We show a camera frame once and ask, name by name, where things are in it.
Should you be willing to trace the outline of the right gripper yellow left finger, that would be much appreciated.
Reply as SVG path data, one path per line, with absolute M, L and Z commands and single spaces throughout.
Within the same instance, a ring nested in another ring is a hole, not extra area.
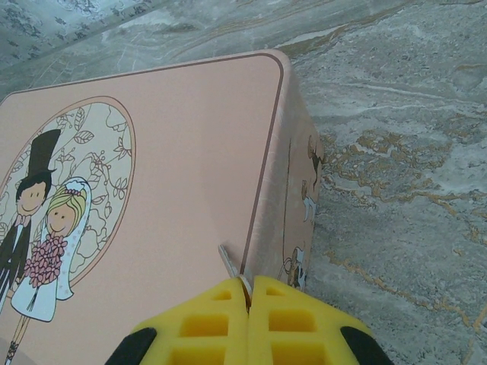
M 240 279 L 140 322 L 108 365 L 247 365 L 247 299 Z

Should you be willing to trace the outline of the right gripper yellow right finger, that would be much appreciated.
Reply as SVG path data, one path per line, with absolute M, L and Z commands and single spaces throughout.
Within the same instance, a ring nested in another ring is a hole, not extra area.
M 255 277 L 248 365 L 385 365 L 360 320 L 273 278 Z

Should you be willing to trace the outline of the small silver key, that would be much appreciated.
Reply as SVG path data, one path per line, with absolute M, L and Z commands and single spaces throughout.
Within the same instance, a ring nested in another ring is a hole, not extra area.
M 247 311 L 250 311 L 252 294 L 253 294 L 253 288 L 252 288 L 250 282 L 248 281 L 248 279 L 243 274 L 240 273 L 239 269 L 232 262 L 230 256 L 228 255 L 227 250 L 225 249 L 225 247 L 222 244 L 220 244 L 218 246 L 218 253 L 221 257 L 221 260 L 224 263 L 225 268 L 227 269 L 229 276 L 231 278 L 238 278 L 239 279 L 241 286 L 243 288 L 243 294 L 244 294 L 245 300 L 246 300 Z

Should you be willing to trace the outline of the pink wedding cartoon tin box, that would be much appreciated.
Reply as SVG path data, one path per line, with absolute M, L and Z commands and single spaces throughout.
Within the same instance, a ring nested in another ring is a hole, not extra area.
M 0 102 L 0 365 L 103 365 L 238 273 L 303 289 L 323 147 L 266 51 Z

